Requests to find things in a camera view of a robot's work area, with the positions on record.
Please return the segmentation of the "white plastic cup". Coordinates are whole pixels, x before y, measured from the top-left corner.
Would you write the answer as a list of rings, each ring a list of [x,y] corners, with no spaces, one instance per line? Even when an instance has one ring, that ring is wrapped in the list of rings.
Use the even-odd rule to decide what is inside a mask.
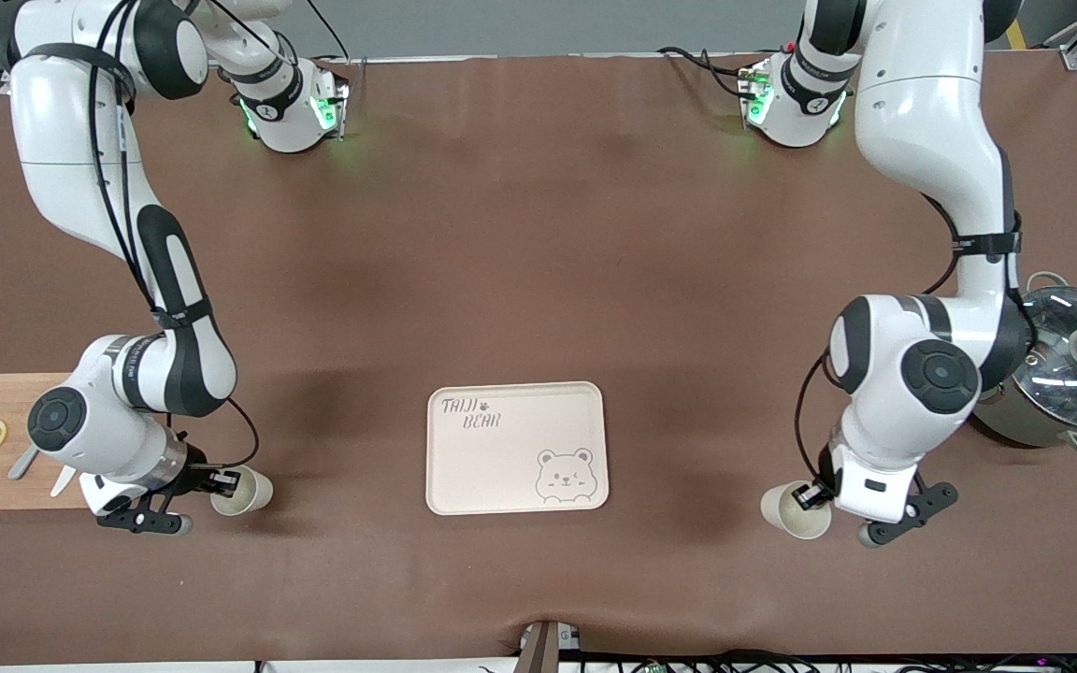
[[[251,469],[247,465],[236,465],[236,467],[226,469],[239,469],[242,473],[242,478],[237,483],[234,497],[209,496],[210,506],[219,515],[236,517],[251,514],[251,511],[265,507],[272,499],[272,481],[265,474],[257,472],[257,469]]]
[[[766,523],[795,539],[820,539],[833,525],[833,508],[805,511],[800,486],[810,481],[796,480],[766,490],[760,499],[760,511]]]

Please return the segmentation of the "beige bear print tray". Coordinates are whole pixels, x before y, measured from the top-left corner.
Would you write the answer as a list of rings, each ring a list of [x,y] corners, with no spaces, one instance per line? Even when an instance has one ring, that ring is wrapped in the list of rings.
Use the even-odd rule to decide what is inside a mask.
[[[601,508],[610,497],[601,391],[568,380],[432,392],[424,497],[439,516]]]

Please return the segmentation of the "bamboo cutting board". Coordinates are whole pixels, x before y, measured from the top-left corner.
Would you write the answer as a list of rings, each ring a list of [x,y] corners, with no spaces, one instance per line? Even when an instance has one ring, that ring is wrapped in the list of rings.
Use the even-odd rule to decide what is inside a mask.
[[[30,446],[27,413],[38,397],[67,379],[64,371],[13,371],[0,374],[0,421],[6,426],[6,439],[0,444],[0,511],[86,509],[76,481],[65,486],[62,494],[52,497],[51,487],[60,476],[62,465],[39,454],[20,479],[6,474]]]

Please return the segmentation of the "grey-green electric pot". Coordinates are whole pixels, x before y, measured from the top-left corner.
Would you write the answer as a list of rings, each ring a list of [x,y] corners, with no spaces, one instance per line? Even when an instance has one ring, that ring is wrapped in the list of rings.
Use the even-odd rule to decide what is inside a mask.
[[[1051,285],[1069,285],[1069,283],[1059,274],[1047,271],[1031,274],[1023,298],[1030,291]],[[1029,353],[1018,367],[1023,365]],[[973,412],[976,424],[995,432],[996,435],[1018,446],[1026,448],[1068,446],[1077,451],[1077,427],[1065,425],[1043,412],[1043,409],[1017,387],[1015,371],[996,387],[987,389],[980,397]]]

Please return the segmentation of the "aluminium profile bracket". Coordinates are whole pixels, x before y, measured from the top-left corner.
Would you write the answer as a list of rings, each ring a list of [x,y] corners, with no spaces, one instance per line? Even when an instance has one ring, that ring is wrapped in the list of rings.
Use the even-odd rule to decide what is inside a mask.
[[[542,621],[526,627],[513,673],[577,673],[582,670],[581,627]]]

